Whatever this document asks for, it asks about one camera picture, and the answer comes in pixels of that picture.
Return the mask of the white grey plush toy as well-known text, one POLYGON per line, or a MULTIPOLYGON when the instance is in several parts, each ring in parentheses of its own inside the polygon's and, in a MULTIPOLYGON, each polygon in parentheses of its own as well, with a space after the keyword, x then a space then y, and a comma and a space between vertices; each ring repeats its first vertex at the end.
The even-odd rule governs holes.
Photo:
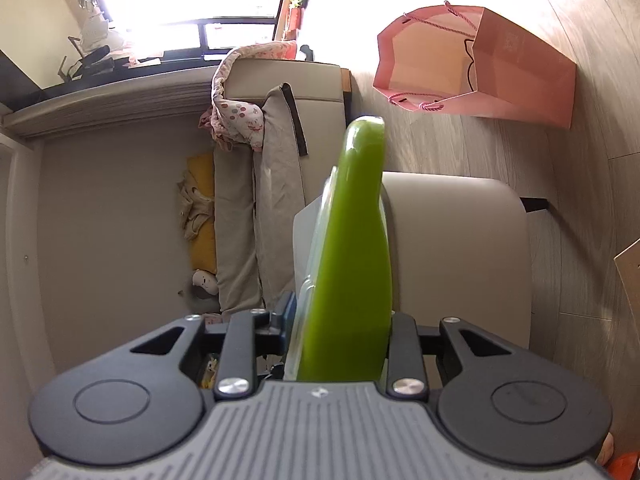
POLYGON ((206 270, 195 270, 191 278, 191 292, 198 300, 217 298, 219 286, 216 275, 206 270))

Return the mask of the yellow pillow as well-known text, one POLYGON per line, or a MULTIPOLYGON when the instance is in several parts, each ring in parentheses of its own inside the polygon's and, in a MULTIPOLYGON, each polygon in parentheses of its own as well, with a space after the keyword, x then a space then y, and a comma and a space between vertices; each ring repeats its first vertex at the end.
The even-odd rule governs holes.
POLYGON ((215 274, 217 272, 217 257, 214 227, 214 155, 212 152, 195 155, 186 160, 186 188, 193 202, 190 218, 186 222, 192 268, 215 274))

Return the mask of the beige sofa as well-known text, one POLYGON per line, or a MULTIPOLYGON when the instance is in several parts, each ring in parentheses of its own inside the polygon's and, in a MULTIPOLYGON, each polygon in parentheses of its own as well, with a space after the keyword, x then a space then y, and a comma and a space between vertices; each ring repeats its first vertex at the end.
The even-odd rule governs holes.
POLYGON ((332 64, 244 58, 224 97, 257 110, 254 148, 236 138, 214 149, 216 278, 223 318, 273 309, 295 288, 293 224, 322 193, 346 130, 342 71, 332 64))

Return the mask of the pink floral blanket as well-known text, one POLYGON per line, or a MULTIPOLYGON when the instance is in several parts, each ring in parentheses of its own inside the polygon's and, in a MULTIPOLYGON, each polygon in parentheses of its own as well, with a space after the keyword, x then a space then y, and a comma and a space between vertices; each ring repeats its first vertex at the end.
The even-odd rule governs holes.
POLYGON ((233 65, 243 58, 294 60, 296 52, 295 41, 269 41, 233 49, 214 73, 210 94, 212 104, 201 114, 198 126, 208 130, 224 151, 230 152, 236 144, 247 144, 254 152, 260 152, 264 144, 264 113, 258 105, 228 98, 226 85, 233 65))

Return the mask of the beige crumpled cloth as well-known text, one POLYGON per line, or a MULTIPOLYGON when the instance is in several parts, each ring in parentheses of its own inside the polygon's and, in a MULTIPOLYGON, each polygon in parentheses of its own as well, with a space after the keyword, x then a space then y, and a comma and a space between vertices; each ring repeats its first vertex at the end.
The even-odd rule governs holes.
POLYGON ((204 224, 213 219, 214 200, 198 188, 193 174, 184 170, 178 188, 178 221, 186 240, 198 237, 204 224))

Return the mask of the beige sofa cover sheet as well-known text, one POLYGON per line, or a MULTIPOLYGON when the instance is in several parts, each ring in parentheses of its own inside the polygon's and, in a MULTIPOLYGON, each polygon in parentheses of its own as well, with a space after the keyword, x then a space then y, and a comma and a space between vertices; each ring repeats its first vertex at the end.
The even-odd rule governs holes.
POLYGON ((264 144, 214 151, 215 240, 221 316, 271 309, 294 283, 293 221, 305 207, 300 159, 306 140, 289 84, 260 108, 264 144))

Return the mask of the pink paper shopping bag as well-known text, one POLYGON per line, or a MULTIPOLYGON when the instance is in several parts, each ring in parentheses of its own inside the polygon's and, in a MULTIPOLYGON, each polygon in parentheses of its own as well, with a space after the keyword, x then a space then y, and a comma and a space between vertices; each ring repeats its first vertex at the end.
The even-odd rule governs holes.
POLYGON ((424 6, 378 34, 373 87, 408 112, 570 128, 577 66, 482 6, 424 6))

